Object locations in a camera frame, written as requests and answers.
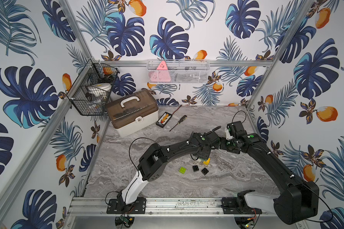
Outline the yellow square brick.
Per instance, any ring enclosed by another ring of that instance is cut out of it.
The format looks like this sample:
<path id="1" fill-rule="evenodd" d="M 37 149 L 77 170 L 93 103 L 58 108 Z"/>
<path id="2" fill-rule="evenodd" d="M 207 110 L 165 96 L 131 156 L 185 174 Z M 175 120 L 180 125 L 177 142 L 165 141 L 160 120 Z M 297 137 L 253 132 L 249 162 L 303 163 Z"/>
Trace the yellow square brick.
<path id="1" fill-rule="evenodd" d="M 208 165 L 210 164 L 210 158 L 209 158 L 208 160 L 204 160 L 204 161 L 202 162 L 202 164 L 203 164 L 204 166 L 208 166 Z"/>

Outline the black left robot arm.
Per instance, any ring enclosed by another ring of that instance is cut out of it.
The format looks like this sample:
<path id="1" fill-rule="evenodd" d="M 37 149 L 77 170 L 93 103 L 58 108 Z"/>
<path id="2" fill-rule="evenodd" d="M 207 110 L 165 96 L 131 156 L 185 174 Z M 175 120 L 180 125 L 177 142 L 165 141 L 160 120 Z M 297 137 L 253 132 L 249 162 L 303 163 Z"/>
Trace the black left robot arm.
<path id="1" fill-rule="evenodd" d="M 135 166 L 136 174 L 130 184 L 119 192 L 117 198 L 123 205 L 134 203 L 145 186 L 163 174 L 168 163 L 185 155 L 208 159 L 212 149 L 218 148 L 219 137 L 214 132 L 195 133 L 182 142 L 161 146 L 153 143 Z"/>

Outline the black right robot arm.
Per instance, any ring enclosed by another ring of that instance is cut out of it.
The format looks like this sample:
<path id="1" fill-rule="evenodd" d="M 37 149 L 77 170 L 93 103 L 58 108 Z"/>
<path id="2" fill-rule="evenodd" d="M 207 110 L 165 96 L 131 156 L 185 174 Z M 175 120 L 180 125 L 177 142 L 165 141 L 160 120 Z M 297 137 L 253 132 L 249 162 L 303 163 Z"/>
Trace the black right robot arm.
<path id="1" fill-rule="evenodd" d="M 231 153 L 246 153 L 252 157 L 271 177 L 279 196 L 269 196 L 256 191 L 244 195 L 250 208 L 275 213 L 287 225 L 314 217 L 318 214 L 319 187 L 307 182 L 291 171 L 274 155 L 257 134 L 220 140 L 221 150 Z"/>

